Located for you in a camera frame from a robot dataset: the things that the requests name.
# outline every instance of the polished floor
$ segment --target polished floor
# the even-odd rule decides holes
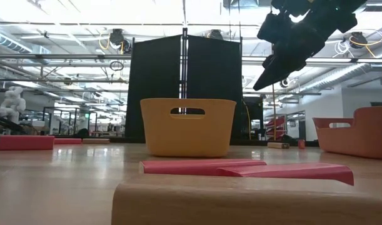
[[[382,161],[307,150],[231,146],[228,158],[268,164],[321,161],[349,166],[355,188],[382,199]],[[0,225],[109,224],[114,188],[156,159],[144,144],[55,146],[0,152]]]

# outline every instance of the yellow plastic basket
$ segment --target yellow plastic basket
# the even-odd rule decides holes
[[[236,102],[221,99],[141,100],[146,145],[155,156],[227,155]],[[203,109],[204,115],[171,114],[174,108]]]

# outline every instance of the black partition panel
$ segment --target black partition panel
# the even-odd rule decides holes
[[[126,138],[144,138],[140,100],[178,98],[181,36],[134,44],[129,73]]]
[[[238,42],[188,36],[186,97],[236,101],[233,139],[241,137],[241,70]]]

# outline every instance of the white robot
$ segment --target white robot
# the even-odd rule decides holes
[[[21,87],[9,87],[9,90],[4,93],[5,99],[0,107],[1,117],[7,116],[8,120],[19,123],[19,113],[26,109],[26,101],[20,96],[22,92]]]

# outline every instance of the red foam block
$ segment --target red foam block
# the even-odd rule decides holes
[[[327,163],[297,163],[267,166],[218,168],[220,176],[245,178],[332,179],[353,185],[353,173],[348,166]]]
[[[148,174],[179,174],[217,176],[217,168],[232,166],[266,165],[264,161],[252,159],[199,159],[174,161],[141,161],[141,173]]]
[[[0,151],[8,150],[53,150],[54,136],[3,135],[0,136]]]
[[[54,144],[82,144],[81,138],[56,138]]]

